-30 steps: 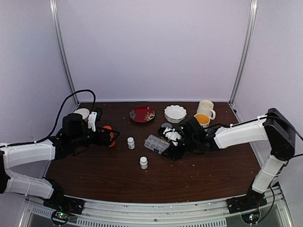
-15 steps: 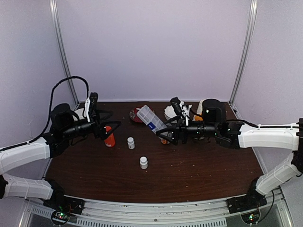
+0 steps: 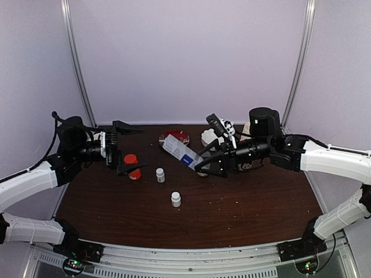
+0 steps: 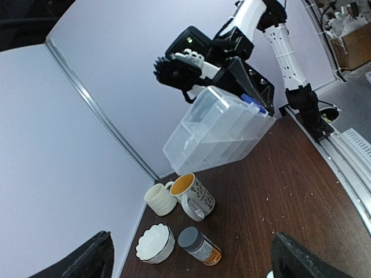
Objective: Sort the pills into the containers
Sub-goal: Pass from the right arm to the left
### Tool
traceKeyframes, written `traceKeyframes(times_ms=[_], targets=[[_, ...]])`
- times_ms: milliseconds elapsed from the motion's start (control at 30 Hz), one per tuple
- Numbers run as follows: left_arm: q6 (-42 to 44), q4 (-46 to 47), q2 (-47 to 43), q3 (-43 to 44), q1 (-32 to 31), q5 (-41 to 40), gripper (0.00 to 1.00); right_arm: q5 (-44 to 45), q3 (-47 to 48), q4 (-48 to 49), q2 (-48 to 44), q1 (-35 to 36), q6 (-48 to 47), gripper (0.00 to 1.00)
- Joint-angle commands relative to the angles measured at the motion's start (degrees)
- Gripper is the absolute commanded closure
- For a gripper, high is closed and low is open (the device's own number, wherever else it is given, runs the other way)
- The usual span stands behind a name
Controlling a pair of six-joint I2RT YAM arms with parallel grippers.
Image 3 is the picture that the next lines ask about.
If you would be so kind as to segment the clear plastic pill organizer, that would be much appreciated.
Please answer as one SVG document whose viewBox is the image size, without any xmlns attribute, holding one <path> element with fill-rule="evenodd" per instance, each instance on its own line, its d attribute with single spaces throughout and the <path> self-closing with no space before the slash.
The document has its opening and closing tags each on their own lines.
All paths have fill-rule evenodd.
<svg viewBox="0 0 371 278">
<path fill-rule="evenodd" d="M 202 157 L 173 135 L 168 135 L 165 138 L 162 148 L 193 171 L 195 171 L 194 166 L 203 160 Z"/>
</svg>

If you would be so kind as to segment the small white pill bottle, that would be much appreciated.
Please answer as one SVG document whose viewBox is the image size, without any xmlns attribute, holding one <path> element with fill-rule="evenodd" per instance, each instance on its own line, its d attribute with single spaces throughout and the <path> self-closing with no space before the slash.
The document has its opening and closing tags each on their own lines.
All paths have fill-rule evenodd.
<svg viewBox="0 0 371 278">
<path fill-rule="evenodd" d="M 165 171 L 163 168 L 160 168 L 160 167 L 157 168 L 155 173 L 156 173 L 157 181 L 159 183 L 165 182 L 166 178 L 165 178 Z"/>
</svg>

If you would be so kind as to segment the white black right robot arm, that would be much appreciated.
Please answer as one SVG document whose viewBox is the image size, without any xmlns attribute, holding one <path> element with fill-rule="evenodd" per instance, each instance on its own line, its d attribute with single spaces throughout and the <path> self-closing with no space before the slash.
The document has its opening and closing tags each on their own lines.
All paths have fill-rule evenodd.
<svg viewBox="0 0 371 278">
<path fill-rule="evenodd" d="M 319 241 L 353 224 L 370 218 L 370 152 L 326 145 L 303 134 L 284 134 L 276 110 L 258 107 L 249 111 L 247 139 L 237 142 L 234 127 L 215 114 L 206 118 L 218 138 L 200 154 L 211 148 L 216 153 L 195 165 L 198 173 L 226 178 L 229 170 L 255 160 L 291 171 L 320 172 L 359 181 L 361 187 L 344 203 L 308 223 L 303 239 L 297 243 L 301 255 L 308 256 L 319 247 Z"/>
</svg>

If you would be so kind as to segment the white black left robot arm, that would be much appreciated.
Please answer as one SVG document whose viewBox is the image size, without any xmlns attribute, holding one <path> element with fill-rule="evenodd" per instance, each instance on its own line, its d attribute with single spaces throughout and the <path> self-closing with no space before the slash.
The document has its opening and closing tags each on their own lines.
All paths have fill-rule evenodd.
<svg viewBox="0 0 371 278">
<path fill-rule="evenodd" d="M 118 137 L 142 133 L 142 129 L 115 120 L 111 125 L 85 126 L 80 116 L 67 119 L 52 112 L 53 141 L 59 146 L 54 154 L 46 152 L 33 166 L 1 179 L 1 243 L 47 243 L 76 258 L 84 251 L 78 231 L 65 220 L 35 220 L 6 213 L 15 203 L 37 193 L 70 183 L 83 169 L 104 161 L 118 176 L 126 176 L 143 167 L 125 165 L 118 148 Z"/>
</svg>

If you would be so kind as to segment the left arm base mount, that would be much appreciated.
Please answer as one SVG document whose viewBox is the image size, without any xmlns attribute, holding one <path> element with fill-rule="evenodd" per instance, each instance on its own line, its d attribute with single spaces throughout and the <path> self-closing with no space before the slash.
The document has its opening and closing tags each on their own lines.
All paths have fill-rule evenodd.
<svg viewBox="0 0 371 278">
<path fill-rule="evenodd" d="M 99 263 L 104 246 L 98 243 L 76 240 L 72 244 L 52 244 L 55 253 L 65 256 L 62 270 L 67 276 L 74 277 L 82 274 L 88 266 Z"/>
</svg>

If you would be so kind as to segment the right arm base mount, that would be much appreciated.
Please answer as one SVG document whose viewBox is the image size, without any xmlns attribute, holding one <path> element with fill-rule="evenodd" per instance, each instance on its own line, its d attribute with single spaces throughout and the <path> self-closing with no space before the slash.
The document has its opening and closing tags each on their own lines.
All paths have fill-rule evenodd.
<svg viewBox="0 0 371 278">
<path fill-rule="evenodd" d="M 296 270 L 308 276 L 319 269 L 318 254 L 326 251 L 327 245 L 298 239 L 279 243 L 277 248 L 281 262 L 294 261 Z"/>
</svg>

